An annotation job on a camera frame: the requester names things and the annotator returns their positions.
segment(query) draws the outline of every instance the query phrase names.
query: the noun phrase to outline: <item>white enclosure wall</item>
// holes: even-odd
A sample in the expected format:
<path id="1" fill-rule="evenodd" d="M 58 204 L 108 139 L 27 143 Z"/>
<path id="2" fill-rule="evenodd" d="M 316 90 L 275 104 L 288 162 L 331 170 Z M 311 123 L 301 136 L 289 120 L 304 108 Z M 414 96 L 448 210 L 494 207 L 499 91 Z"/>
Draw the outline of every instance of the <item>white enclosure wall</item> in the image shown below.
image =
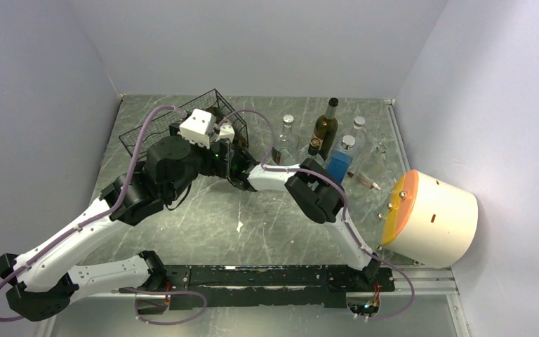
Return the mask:
<path id="1" fill-rule="evenodd" d="M 0 255 L 86 208 L 118 104 L 65 0 L 0 0 Z M 34 325 L 0 323 L 0 336 L 33 336 Z"/>
<path id="2" fill-rule="evenodd" d="M 539 1 L 450 0 L 400 91 L 411 166 L 473 192 L 474 336 L 539 336 Z"/>
<path id="3" fill-rule="evenodd" d="M 446 0 L 71 0 L 120 93 L 392 98 Z"/>

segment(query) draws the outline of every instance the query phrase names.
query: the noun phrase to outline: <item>blue liquid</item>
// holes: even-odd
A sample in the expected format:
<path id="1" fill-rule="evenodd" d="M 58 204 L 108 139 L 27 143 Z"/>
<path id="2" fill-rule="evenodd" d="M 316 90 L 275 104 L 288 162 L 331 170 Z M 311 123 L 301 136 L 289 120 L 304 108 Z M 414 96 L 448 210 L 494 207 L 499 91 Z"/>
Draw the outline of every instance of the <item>blue liquid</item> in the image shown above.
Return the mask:
<path id="1" fill-rule="evenodd" d="M 334 149 L 329 157 L 329 162 L 326 167 L 326 171 L 331 174 L 336 182 L 342 183 L 348 168 L 352 163 L 352 156 L 341 150 Z"/>

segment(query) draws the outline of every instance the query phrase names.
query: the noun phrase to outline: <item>wire basket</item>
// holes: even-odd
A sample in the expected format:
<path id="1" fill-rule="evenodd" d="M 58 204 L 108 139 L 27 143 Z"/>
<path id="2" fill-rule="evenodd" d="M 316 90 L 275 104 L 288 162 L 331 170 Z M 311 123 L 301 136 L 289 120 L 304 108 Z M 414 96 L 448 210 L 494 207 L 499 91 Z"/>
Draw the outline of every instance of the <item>wire basket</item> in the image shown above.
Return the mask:
<path id="1" fill-rule="evenodd" d="M 188 114 L 191 114 L 193 110 L 200 109 L 206 110 L 214 115 L 216 121 L 219 122 L 222 118 L 234 111 L 234 108 L 220 95 L 216 89 L 212 89 L 207 93 L 195 98 L 179 107 L 185 110 Z M 143 140 L 139 159 L 145 157 L 147 149 L 153 144 L 157 143 L 162 138 L 170 135 L 169 126 L 172 123 L 180 121 L 182 118 L 179 114 L 169 111 L 160 117 L 156 117 L 147 127 L 147 132 Z M 240 150 L 247 150 L 249 146 L 247 123 L 238 114 L 233 114 L 229 117 L 229 121 L 232 123 L 234 129 L 234 141 L 233 143 Z M 129 152 L 129 155 L 133 155 L 135 144 L 137 143 L 138 136 L 142 126 L 125 132 L 119 136 L 119 139 L 125 150 Z"/>

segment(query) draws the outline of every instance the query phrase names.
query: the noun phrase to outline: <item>wine bottle label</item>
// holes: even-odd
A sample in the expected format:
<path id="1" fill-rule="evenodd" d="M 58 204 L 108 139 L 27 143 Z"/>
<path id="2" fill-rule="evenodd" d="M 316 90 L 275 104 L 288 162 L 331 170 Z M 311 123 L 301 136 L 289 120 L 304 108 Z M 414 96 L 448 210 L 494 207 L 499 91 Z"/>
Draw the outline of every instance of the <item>wine bottle label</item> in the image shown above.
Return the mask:
<path id="1" fill-rule="evenodd" d="M 278 151 L 276 148 L 273 148 L 272 149 L 272 159 L 274 160 L 276 165 L 280 165 L 280 157 L 281 157 L 280 151 Z"/>

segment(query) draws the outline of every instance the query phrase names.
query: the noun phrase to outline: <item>dark green bottle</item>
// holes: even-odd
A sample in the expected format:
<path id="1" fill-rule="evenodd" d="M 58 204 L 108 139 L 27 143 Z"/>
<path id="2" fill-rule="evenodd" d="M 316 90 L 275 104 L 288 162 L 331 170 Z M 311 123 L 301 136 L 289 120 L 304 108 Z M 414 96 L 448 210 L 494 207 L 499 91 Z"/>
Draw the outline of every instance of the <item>dark green bottle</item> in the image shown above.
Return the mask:
<path id="1" fill-rule="evenodd" d="M 335 109 L 338 107 L 338 99 L 330 98 L 327 104 L 326 113 L 319 117 L 313 128 L 313 137 L 321 141 L 321 149 L 319 155 L 324 160 L 329 155 L 329 150 L 333 145 L 335 133 L 338 132 L 338 120 L 335 118 Z"/>

